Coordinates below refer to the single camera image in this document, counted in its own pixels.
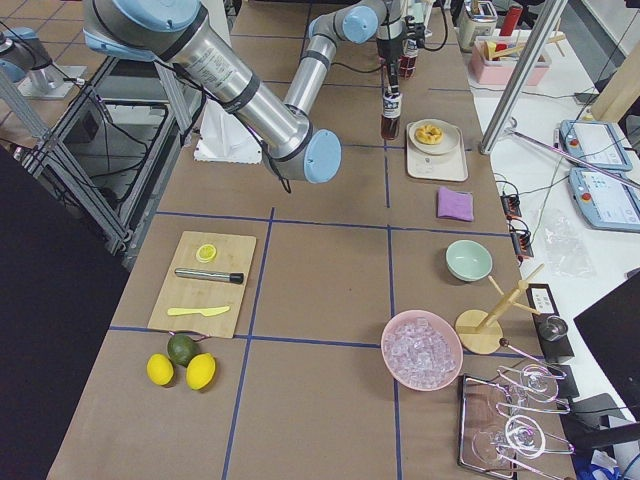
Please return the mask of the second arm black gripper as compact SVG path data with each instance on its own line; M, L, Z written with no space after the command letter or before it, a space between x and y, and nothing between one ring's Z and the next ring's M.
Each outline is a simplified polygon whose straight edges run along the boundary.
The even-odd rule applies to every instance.
M388 95L400 94L398 65L403 55L403 41L402 35L391 39L376 39L378 56L382 64L385 65L386 93Z

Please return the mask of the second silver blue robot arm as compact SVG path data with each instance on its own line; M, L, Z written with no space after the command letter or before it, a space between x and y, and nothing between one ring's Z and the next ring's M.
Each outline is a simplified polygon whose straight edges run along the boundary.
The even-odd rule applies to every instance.
M283 180L324 183L339 170L338 137L308 117L342 42L378 42L389 70L407 33L398 1L360 1L311 22L309 43L287 95L279 99L212 28L199 1L86 1L87 45L105 55L161 60L184 69L262 140L263 161Z

